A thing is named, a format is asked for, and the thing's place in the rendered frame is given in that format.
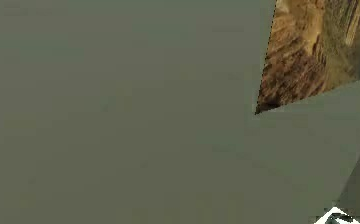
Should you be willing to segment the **white angular object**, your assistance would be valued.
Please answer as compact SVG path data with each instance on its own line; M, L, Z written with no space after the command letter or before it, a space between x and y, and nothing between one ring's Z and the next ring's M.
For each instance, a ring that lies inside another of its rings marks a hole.
M345 207L333 206L315 216L310 224L360 224L360 215Z

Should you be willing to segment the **brown landscape wall picture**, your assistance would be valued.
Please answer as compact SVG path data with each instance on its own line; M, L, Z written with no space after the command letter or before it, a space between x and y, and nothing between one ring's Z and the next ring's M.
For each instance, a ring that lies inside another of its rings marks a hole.
M360 0L276 0L255 112L360 80Z

